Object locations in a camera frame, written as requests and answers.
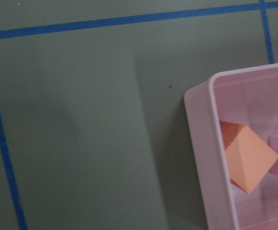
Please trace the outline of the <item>orange foam block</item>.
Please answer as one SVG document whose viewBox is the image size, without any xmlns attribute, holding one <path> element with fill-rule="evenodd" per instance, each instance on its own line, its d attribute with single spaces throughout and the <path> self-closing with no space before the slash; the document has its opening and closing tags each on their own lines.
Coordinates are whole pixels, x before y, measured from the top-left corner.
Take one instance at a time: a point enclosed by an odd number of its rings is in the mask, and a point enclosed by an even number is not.
<svg viewBox="0 0 278 230">
<path fill-rule="evenodd" d="M 249 126 L 221 122 L 230 180 L 245 193 L 252 193 L 272 166 L 278 154 Z"/>
</svg>

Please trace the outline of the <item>pink plastic bin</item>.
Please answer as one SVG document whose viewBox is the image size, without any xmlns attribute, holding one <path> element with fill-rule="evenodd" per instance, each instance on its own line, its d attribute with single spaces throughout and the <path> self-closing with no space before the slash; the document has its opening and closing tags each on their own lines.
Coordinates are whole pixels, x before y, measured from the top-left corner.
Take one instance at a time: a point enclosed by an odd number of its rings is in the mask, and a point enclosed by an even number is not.
<svg viewBox="0 0 278 230">
<path fill-rule="evenodd" d="M 208 228 L 278 230 L 278 63 L 184 95 Z"/>
</svg>

